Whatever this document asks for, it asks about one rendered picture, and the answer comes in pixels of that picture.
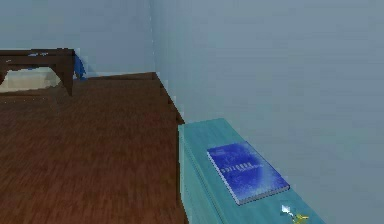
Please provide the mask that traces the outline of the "teal cabinet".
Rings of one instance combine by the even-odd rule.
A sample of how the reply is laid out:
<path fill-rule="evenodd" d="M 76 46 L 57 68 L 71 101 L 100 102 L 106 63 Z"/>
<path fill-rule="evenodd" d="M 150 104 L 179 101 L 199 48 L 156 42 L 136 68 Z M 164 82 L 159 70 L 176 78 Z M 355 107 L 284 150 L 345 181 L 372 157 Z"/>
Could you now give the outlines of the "teal cabinet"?
<path fill-rule="evenodd" d="M 184 124 L 179 131 L 180 193 L 189 224 L 294 224 L 288 206 L 305 217 L 300 224 L 326 224 L 292 189 L 237 205 L 207 156 L 209 148 L 243 138 L 223 118 Z"/>

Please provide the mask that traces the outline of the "blue book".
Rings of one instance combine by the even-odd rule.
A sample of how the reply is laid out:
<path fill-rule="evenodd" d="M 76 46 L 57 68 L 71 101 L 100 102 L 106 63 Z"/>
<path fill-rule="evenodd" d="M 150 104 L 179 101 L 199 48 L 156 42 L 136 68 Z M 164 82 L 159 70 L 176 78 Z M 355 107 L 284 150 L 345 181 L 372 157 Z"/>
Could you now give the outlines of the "blue book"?
<path fill-rule="evenodd" d="M 210 148 L 207 156 L 237 205 L 289 190 L 289 183 L 247 141 Z"/>

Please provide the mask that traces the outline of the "blue cloth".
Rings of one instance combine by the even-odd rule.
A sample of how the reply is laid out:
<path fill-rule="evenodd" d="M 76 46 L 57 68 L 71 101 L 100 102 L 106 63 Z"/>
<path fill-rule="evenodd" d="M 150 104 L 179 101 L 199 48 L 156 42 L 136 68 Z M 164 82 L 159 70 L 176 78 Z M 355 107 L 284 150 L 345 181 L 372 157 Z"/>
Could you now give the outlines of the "blue cloth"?
<path fill-rule="evenodd" d="M 74 56 L 74 72 L 78 79 L 83 79 L 84 75 L 86 74 L 82 60 L 78 55 Z"/>

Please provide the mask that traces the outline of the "dark brown wooden table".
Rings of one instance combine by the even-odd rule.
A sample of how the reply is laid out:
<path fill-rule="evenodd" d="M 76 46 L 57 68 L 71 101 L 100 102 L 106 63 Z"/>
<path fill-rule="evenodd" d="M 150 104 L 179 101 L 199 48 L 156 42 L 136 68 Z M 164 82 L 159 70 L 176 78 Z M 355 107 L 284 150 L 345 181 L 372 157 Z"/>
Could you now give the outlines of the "dark brown wooden table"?
<path fill-rule="evenodd" d="M 0 50 L 0 84 L 10 70 L 49 67 L 60 78 L 71 96 L 74 64 L 75 51 L 69 48 Z"/>

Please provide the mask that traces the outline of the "small white and yellow object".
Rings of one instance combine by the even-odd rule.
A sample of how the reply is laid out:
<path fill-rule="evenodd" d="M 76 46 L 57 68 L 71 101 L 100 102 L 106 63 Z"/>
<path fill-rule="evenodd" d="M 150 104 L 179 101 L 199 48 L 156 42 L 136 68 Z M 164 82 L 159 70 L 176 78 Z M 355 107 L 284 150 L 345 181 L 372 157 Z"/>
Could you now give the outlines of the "small white and yellow object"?
<path fill-rule="evenodd" d="M 289 206 L 282 205 L 281 212 L 291 217 L 293 224 L 304 224 L 309 217 L 302 214 L 294 214 Z"/>

